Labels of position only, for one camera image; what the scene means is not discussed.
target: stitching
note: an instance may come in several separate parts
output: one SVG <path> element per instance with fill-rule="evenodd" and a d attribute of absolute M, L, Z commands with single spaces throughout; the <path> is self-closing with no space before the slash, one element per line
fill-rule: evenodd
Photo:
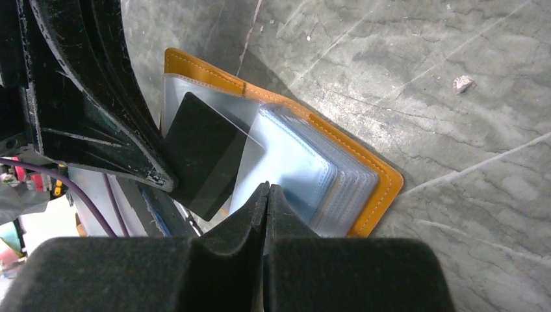
<path fill-rule="evenodd" d="M 244 89 L 242 86 L 234 83 L 233 81 L 230 81 L 229 79 L 225 78 L 225 77 L 222 77 L 221 75 L 218 75 L 217 73 L 214 73 L 213 71 L 210 71 L 202 66 L 200 66 L 199 64 L 196 64 L 190 60 L 187 60 L 185 58 L 182 58 L 180 57 L 179 55 L 175 55 L 173 53 L 168 53 L 168 58 L 167 58 L 167 61 L 166 61 L 166 66 L 168 67 L 169 65 L 169 61 L 170 61 L 170 57 L 175 57 L 177 59 L 180 59 L 180 60 L 183 60 L 184 62 L 188 62 L 189 64 L 191 65 L 194 65 L 195 67 L 197 68 L 200 68 L 212 75 L 215 75 L 217 76 L 218 78 L 221 78 L 225 81 L 227 81 L 228 83 L 231 83 L 232 85 L 234 86 L 237 86 L 238 88 L 241 89 L 241 91 L 243 92 Z M 255 90 L 252 90 L 252 89 L 249 89 L 248 90 L 249 92 L 252 92 L 254 94 L 257 94 L 258 96 L 264 96 L 270 100 L 275 100 L 277 99 L 276 97 L 274 96 L 271 96 L 270 94 L 262 94 L 258 91 L 255 91 Z M 284 100 L 281 100 L 280 102 L 284 103 L 284 104 L 287 104 L 288 106 L 291 106 L 292 108 L 294 108 L 295 110 L 297 111 L 301 111 L 296 105 L 292 104 L 292 103 L 289 103 L 288 101 L 284 101 Z M 373 208 L 373 210 L 371 211 L 371 213 L 369 214 L 369 216 L 367 217 L 367 219 L 365 220 L 364 224 L 360 227 L 359 230 L 356 231 L 356 235 L 359 235 L 360 232 L 362 232 L 362 230 L 365 228 L 365 226 L 367 225 L 367 223 L 369 222 L 369 220 L 373 217 L 373 215 L 375 214 L 375 212 L 377 210 L 379 210 L 379 206 L 381 205 L 382 201 L 387 197 L 391 187 L 392 187 L 392 178 L 390 177 L 390 175 L 382 168 L 380 167 L 378 164 L 372 162 L 371 160 L 367 159 L 364 155 L 361 155 L 358 151 L 356 151 L 353 147 L 349 146 L 347 143 L 343 142 L 341 139 L 339 139 L 336 135 L 334 135 L 333 133 L 329 132 L 329 130 L 327 130 L 324 126 L 320 125 L 319 123 L 315 122 L 314 120 L 311 120 L 310 119 L 310 122 L 317 125 L 319 128 L 321 128 L 321 130 L 323 130 L 323 132 L 325 132 L 327 135 L 333 137 L 335 140 L 339 141 L 341 144 L 345 145 L 347 148 L 351 149 L 355 154 L 356 156 L 364 159 L 365 161 L 369 162 L 371 165 L 375 166 L 377 169 L 379 169 L 380 171 L 383 172 L 383 174 L 385 174 L 385 176 L 387 177 L 387 179 L 389 180 L 389 186 L 387 187 L 387 189 L 385 190 L 385 193 L 383 194 L 383 196 L 381 197 L 381 199 L 379 200 L 379 202 L 377 203 L 377 205 Z"/>

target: wallet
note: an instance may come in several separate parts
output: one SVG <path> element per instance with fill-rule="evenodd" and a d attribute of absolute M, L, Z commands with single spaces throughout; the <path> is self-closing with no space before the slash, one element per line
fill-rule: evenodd
<path fill-rule="evenodd" d="M 216 91 L 201 95 L 200 90 L 189 90 L 212 105 L 213 109 L 226 116 L 238 128 L 250 132 L 245 150 L 248 142 L 252 142 L 253 149 L 257 149 L 257 154 L 252 153 L 251 157 L 262 159 L 266 156 L 266 143 L 258 142 L 254 135 L 257 124 L 273 127 L 271 130 L 277 129 L 282 138 L 288 138 L 287 142 L 299 145 L 303 142 L 308 146 L 303 146 L 301 153 L 304 151 L 303 159 L 313 166 L 312 176 L 309 177 L 312 181 L 317 181 L 315 187 L 308 190 L 296 188 L 297 194 L 286 194 L 286 197 L 291 204 L 296 201 L 304 207 L 311 207 L 301 209 L 302 215 L 299 217 L 307 221 L 313 229 L 327 228 L 327 222 L 335 220 L 335 216 L 331 215 L 337 211 L 335 205 L 341 205 L 338 213 L 342 214 L 343 220 L 352 222 L 333 224 L 329 228 L 348 232 L 349 237 L 366 237 L 403 186 L 402 176 L 393 167 L 300 103 L 247 83 L 174 48 L 165 52 L 164 72 L 165 75 L 178 78 L 165 84 L 165 88 L 179 89 L 179 84 L 188 84 L 187 87 L 202 86 Z M 165 94 L 184 97 L 184 94 L 176 95 L 177 92 L 167 90 Z M 180 103 L 177 98 L 170 101 Z M 170 121 L 161 119 L 161 127 L 163 124 L 170 124 Z M 235 185 L 233 196 L 238 194 L 236 191 L 243 185 L 239 174 Z M 347 209 L 354 205 L 359 208 Z"/>

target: screw hole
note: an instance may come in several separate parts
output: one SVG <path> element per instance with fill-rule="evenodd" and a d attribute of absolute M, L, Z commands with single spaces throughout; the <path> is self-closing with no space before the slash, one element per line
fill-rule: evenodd
<path fill-rule="evenodd" d="M 15 138 L 11 138 L 6 142 L 6 149 L 11 150 L 15 148 L 17 145 L 17 140 Z"/>

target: gray cloth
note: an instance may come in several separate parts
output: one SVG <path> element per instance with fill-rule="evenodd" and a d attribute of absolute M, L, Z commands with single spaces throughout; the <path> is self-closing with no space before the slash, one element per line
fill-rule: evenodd
<path fill-rule="evenodd" d="M 42 213 L 49 201 L 49 192 L 28 190 L 24 184 L 10 187 L 0 183 L 0 224 L 27 213 Z"/>

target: brown leather wallet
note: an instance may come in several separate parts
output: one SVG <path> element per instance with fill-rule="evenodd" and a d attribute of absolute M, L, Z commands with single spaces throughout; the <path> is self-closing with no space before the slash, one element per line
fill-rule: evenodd
<path fill-rule="evenodd" d="M 247 83 L 209 63 L 174 48 L 168 48 L 165 51 L 164 72 L 183 75 L 224 90 L 227 93 L 240 95 L 248 99 L 287 106 L 295 114 L 316 127 L 321 133 L 349 151 L 351 155 L 354 155 L 363 164 L 377 172 L 379 174 L 379 184 L 358 216 L 355 224 L 349 230 L 349 237 L 368 236 L 404 185 L 404 179 L 393 167 L 300 103 L 280 94 L 262 89 L 254 84 Z"/>

